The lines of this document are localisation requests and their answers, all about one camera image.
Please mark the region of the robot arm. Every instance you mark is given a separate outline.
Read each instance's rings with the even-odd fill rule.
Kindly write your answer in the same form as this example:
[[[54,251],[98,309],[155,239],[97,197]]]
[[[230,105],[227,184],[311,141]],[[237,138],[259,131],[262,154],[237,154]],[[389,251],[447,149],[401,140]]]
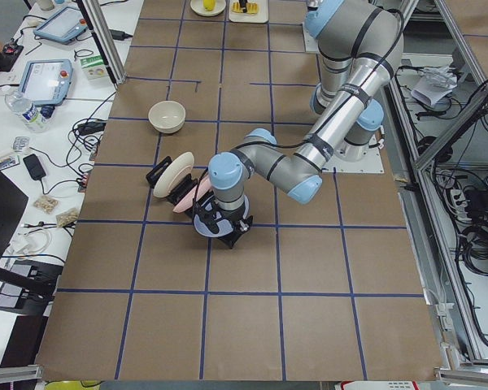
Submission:
[[[207,174],[213,196],[193,205],[194,227],[203,236],[249,229],[245,183],[254,174],[307,204],[322,185],[322,168],[402,59],[405,23],[400,10],[382,10],[365,1],[323,1],[306,14],[304,25],[325,59],[352,62],[350,73],[309,133],[292,145],[292,156],[281,153],[270,131],[256,128],[241,144],[211,158]]]

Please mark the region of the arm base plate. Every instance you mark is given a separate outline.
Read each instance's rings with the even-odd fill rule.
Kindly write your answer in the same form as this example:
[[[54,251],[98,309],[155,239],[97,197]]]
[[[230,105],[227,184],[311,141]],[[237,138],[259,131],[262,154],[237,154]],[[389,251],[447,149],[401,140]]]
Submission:
[[[317,37],[320,31],[317,28],[308,28],[305,23],[302,23],[303,28],[303,40],[305,52],[308,54],[318,54],[318,40]]]
[[[383,174],[381,150],[375,136],[368,144],[352,145],[347,141],[340,144],[332,158],[322,168],[326,173]]]

